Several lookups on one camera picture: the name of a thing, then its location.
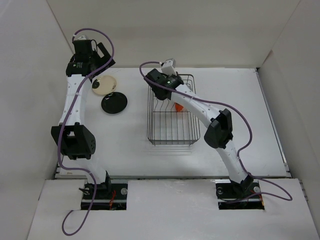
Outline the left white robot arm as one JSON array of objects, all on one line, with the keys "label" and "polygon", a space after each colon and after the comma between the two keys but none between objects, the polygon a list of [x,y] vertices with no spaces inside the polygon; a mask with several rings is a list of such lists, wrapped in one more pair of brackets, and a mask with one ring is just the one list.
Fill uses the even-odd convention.
[{"label": "left white robot arm", "polygon": [[111,195],[112,183],[108,172],[93,157],[97,143],[85,126],[85,110],[93,78],[114,65],[115,61],[102,43],[84,35],[72,43],[74,55],[66,68],[64,109],[58,125],[51,128],[51,136],[58,147],[58,153],[73,162],[64,169],[84,171],[88,179],[84,192],[92,194],[94,191],[105,199]]}]

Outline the orange plate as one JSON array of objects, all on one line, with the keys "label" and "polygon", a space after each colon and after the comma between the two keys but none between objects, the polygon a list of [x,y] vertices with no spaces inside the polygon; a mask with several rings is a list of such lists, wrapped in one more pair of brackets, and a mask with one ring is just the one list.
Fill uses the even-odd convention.
[{"label": "orange plate", "polygon": [[183,112],[184,111],[184,107],[182,105],[175,103],[174,106],[175,106],[176,112]]}]

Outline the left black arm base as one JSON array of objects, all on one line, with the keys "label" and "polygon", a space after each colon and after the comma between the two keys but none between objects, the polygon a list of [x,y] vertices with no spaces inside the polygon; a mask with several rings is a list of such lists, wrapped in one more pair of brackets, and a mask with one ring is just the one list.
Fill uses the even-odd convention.
[{"label": "left black arm base", "polygon": [[[94,193],[94,185],[86,183],[84,187],[79,188],[79,190],[82,192],[80,209],[88,210]],[[124,211],[127,209],[127,196],[127,183],[113,183],[111,188],[108,189],[98,185],[91,210]]]}]

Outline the black plate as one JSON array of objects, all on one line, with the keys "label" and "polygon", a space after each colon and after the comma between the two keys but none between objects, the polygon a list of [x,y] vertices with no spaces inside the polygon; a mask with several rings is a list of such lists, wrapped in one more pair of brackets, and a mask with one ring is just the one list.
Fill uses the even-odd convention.
[{"label": "black plate", "polygon": [[121,92],[111,92],[101,100],[102,110],[110,115],[121,113],[128,104],[127,97]]}]

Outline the cream plate with flowers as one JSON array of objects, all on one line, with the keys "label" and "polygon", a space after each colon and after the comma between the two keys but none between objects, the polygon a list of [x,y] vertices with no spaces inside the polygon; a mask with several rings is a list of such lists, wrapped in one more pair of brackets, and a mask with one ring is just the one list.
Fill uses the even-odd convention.
[{"label": "cream plate with flowers", "polygon": [[92,91],[97,95],[108,95],[117,87],[117,80],[111,75],[104,75],[92,83]]}]

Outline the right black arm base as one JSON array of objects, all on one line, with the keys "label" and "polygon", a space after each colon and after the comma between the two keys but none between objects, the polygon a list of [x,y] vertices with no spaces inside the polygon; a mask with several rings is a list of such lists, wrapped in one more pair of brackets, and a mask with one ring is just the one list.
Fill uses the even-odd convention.
[{"label": "right black arm base", "polygon": [[236,193],[232,184],[229,182],[219,182],[216,183],[215,186],[219,210],[265,209],[263,198],[260,194],[244,199],[260,192],[261,189],[258,182],[253,182],[245,193]]}]

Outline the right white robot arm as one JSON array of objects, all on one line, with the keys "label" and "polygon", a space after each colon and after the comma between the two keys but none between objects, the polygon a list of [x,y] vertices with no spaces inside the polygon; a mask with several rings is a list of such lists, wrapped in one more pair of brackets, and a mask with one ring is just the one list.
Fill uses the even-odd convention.
[{"label": "right white robot arm", "polygon": [[231,191],[236,198],[249,192],[254,178],[244,170],[239,151],[233,143],[233,121],[230,107],[223,110],[200,99],[179,75],[166,75],[157,69],[142,76],[159,100],[168,99],[183,106],[206,128],[204,141],[221,157],[229,175]]}]

